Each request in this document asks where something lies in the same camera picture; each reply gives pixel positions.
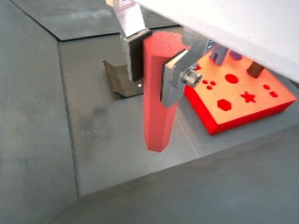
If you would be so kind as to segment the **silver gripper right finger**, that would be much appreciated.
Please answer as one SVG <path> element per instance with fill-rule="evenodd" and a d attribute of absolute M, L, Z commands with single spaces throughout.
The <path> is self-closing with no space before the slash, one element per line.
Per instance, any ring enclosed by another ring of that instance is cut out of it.
<path fill-rule="evenodd" d="M 182 99 L 184 86 L 195 88 L 202 80 L 196 66 L 207 52 L 210 40 L 184 27 L 182 42 L 188 49 L 178 52 L 163 65 L 162 103 L 166 107 Z"/>

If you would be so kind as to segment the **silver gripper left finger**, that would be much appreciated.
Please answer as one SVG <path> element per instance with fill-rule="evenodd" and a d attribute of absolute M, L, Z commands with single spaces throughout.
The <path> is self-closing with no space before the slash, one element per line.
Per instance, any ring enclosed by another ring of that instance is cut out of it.
<path fill-rule="evenodd" d="M 122 28 L 128 79 L 136 82 L 143 78 L 143 42 L 152 35 L 152 31 L 146 28 L 143 12 L 138 3 L 132 0 L 112 0 L 112 5 Z"/>

